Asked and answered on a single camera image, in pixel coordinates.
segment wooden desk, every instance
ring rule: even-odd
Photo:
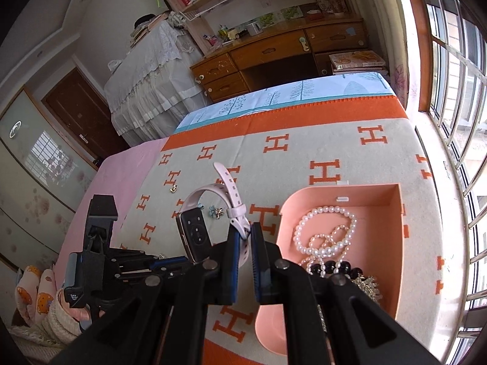
[[[331,54],[366,47],[363,19],[358,16],[300,18],[239,38],[207,55],[191,71],[216,103],[286,82],[331,75]]]

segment cartoon pillow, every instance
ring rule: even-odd
[[[51,303],[56,296],[54,272],[46,269],[40,278],[39,291],[36,300],[36,324],[40,323],[49,313]]]
[[[35,266],[25,268],[24,275],[15,288],[15,302],[19,313],[31,326],[35,323],[36,318],[36,298],[37,290],[42,272]]]

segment smartwatch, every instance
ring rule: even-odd
[[[248,235],[250,223],[245,217],[247,208],[240,198],[239,191],[229,171],[221,163],[213,163],[222,180],[222,184],[205,185],[189,194],[181,210],[176,216],[179,235],[183,242],[188,258],[194,262],[201,262],[209,257],[211,240],[203,220],[203,213],[198,203],[204,192],[210,191],[218,195],[226,203],[226,214],[240,236],[239,267],[248,258]]]

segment window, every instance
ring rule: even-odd
[[[487,43],[459,0],[425,2],[433,36],[430,115],[462,185],[471,258],[468,294],[476,294],[487,290]],[[487,294],[467,296],[465,309],[486,304]],[[475,331],[461,329],[447,363],[457,364],[475,337]]]
[[[62,185],[75,168],[72,159],[46,132],[37,139],[25,164],[46,185]]]

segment pink bedsheet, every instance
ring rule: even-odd
[[[159,156],[167,139],[148,141],[107,158],[98,169],[72,219],[54,266],[56,286],[61,287],[66,272],[68,256],[83,247],[86,214],[93,195],[113,195],[118,210],[113,236],[120,231],[127,212],[147,173]]]

